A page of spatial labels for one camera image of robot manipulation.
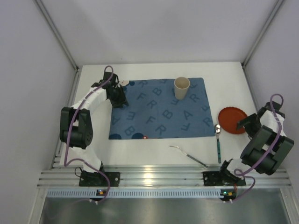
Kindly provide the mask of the aluminium frame post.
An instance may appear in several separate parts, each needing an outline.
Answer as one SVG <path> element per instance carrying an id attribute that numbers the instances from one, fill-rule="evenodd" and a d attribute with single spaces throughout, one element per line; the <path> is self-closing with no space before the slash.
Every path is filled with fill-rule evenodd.
<path id="1" fill-rule="evenodd" d="M 272 10 L 270 11 L 269 15 L 267 16 L 266 21 L 264 22 L 264 24 L 263 24 L 261 30 L 259 31 L 256 39 L 254 40 L 253 44 L 251 45 L 248 53 L 246 54 L 245 59 L 241 63 L 243 69 L 245 69 L 246 66 L 249 64 L 251 58 L 253 57 L 254 53 L 256 52 L 256 50 L 259 46 L 259 44 L 261 43 L 264 36 L 268 32 L 271 24 L 275 20 L 277 14 L 279 13 L 279 11 L 282 8 L 282 6 L 284 5 L 284 3 L 285 3 L 285 0 L 275 1 L 275 4 L 274 4 Z"/>
<path id="2" fill-rule="evenodd" d="M 61 36 L 61 34 L 60 34 L 57 26 L 55 25 L 50 13 L 48 12 L 45 4 L 43 3 L 42 0 L 33 0 L 33 2 L 35 3 L 38 10 L 40 11 L 43 18 L 45 19 L 47 25 L 49 26 L 49 28 L 52 31 L 55 39 L 57 40 L 58 45 L 60 46 L 61 50 L 64 52 L 65 56 L 67 57 L 68 61 L 71 64 L 72 68 L 77 71 L 79 69 L 79 66 L 77 65 L 77 63 L 75 62 L 73 56 L 71 55 L 71 53 L 70 53 L 63 37 Z"/>

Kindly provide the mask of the right aluminium frame post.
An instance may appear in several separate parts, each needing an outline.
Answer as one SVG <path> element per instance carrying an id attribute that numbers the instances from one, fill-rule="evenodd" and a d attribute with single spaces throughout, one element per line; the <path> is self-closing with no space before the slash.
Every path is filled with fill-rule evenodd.
<path id="1" fill-rule="evenodd" d="M 277 14 L 279 13 L 279 11 L 282 8 L 282 6 L 284 5 L 284 3 L 285 3 L 285 0 L 275 1 L 275 4 L 274 4 L 272 10 L 270 11 L 269 15 L 267 16 L 266 21 L 264 22 L 264 24 L 263 24 L 261 30 L 259 31 L 256 39 L 254 40 L 253 44 L 251 45 L 248 53 L 246 54 L 245 59 L 241 63 L 243 69 L 245 69 L 246 66 L 249 64 L 251 58 L 253 57 L 254 53 L 256 52 L 256 50 L 259 46 L 259 44 L 261 43 L 264 36 L 268 32 L 271 24 L 275 20 Z"/>

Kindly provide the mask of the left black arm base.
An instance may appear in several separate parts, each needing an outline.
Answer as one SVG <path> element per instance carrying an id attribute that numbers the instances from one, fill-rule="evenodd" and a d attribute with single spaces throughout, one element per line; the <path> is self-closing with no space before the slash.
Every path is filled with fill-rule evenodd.
<path id="1" fill-rule="evenodd" d="M 111 187 L 118 187 L 120 183 L 120 172 L 105 172 L 104 173 L 110 181 Z M 107 187 L 108 181 L 99 173 L 90 173 L 83 171 L 79 180 L 80 187 Z"/>

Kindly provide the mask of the left aluminium frame post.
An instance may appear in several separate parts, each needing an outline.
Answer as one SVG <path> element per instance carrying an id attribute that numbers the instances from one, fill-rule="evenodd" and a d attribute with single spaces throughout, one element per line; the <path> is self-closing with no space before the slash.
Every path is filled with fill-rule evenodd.
<path id="1" fill-rule="evenodd" d="M 73 56 L 71 55 L 71 53 L 70 53 L 63 37 L 61 36 L 61 34 L 60 34 L 57 26 L 55 25 L 50 13 L 48 12 L 45 4 L 43 3 L 42 0 L 33 0 L 33 2 L 35 3 L 38 10 L 40 11 L 43 18 L 45 19 L 47 25 L 49 26 L 49 28 L 52 31 L 55 39 L 57 40 L 58 45 L 60 46 L 61 50 L 64 52 L 65 56 L 67 57 L 68 61 L 71 64 L 72 68 L 77 71 L 79 69 L 79 66 L 77 65 L 77 63 L 75 62 Z"/>

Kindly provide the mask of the beige plastic cup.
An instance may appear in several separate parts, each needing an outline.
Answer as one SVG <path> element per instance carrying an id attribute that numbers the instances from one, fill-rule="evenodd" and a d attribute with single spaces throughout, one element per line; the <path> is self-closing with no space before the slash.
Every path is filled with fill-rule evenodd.
<path id="1" fill-rule="evenodd" d="M 186 77 L 178 77 L 174 80 L 174 94 L 178 100 L 184 99 L 190 87 L 190 80 Z"/>

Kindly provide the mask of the red plastic plate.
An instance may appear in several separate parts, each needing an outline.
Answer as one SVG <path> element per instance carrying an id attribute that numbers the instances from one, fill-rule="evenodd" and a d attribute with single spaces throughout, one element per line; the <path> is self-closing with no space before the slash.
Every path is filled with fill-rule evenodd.
<path id="1" fill-rule="evenodd" d="M 222 129 L 230 134 L 243 134 L 245 129 L 243 127 L 237 129 L 237 123 L 247 117 L 247 114 L 236 107 L 225 107 L 218 115 L 218 122 Z"/>

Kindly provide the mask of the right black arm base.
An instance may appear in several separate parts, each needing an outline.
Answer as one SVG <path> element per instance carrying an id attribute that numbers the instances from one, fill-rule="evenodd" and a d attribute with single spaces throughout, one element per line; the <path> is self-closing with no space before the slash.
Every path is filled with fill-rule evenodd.
<path id="1" fill-rule="evenodd" d="M 244 179 L 225 175 L 220 171 L 206 171 L 203 172 L 203 182 L 205 187 L 212 186 L 245 186 L 246 181 Z"/>

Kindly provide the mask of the blue letter-print cloth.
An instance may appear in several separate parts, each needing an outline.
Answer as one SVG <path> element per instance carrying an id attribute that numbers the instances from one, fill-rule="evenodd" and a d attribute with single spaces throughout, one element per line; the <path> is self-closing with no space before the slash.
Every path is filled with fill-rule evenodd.
<path id="1" fill-rule="evenodd" d="M 190 78 L 182 100 L 174 79 L 122 81 L 129 103 L 112 109 L 109 139 L 170 139 L 214 136 L 204 79 Z"/>

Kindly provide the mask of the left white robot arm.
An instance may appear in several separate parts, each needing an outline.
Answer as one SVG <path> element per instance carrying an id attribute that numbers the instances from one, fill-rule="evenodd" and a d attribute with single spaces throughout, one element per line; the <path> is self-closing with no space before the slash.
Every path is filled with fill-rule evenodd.
<path id="1" fill-rule="evenodd" d="M 102 161 L 91 147 L 93 140 L 92 114 L 105 101 L 113 108 L 128 106 L 125 86 L 129 81 L 120 81 L 112 71 L 105 71 L 103 78 L 91 85 L 89 91 L 77 103 L 63 107 L 60 115 L 59 138 L 66 144 L 64 166 L 79 161 L 83 170 L 101 172 Z"/>

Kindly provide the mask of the aluminium mounting rail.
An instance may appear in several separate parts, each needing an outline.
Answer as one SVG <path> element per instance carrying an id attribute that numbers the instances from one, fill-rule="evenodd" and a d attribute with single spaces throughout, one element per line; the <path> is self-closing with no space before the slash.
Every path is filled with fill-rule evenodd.
<path id="1" fill-rule="evenodd" d="M 147 165 L 147 166 L 106 166 L 106 172 L 120 173 L 120 187 L 203 187 L 203 173 L 218 171 L 218 166 L 204 168 L 198 165 Z M 291 181 L 285 169 L 278 169 L 273 175 L 249 173 L 256 180 L 258 188 L 288 188 Z M 68 168 L 55 167 L 41 172 L 37 186 L 77 187 L 79 178 L 75 176 L 75 166 Z"/>

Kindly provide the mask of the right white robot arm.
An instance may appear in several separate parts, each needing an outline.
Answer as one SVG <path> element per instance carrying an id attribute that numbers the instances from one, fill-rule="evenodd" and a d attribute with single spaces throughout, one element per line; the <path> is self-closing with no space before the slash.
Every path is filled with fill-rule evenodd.
<path id="1" fill-rule="evenodd" d="M 242 164 L 250 166 L 250 171 L 274 174 L 294 146 L 294 140 L 283 132 L 285 114 L 280 112 L 281 107 L 282 103 L 272 101 L 249 116 L 235 107 L 227 107 L 224 109 L 227 114 L 219 115 L 225 131 L 249 136 L 240 159 Z"/>

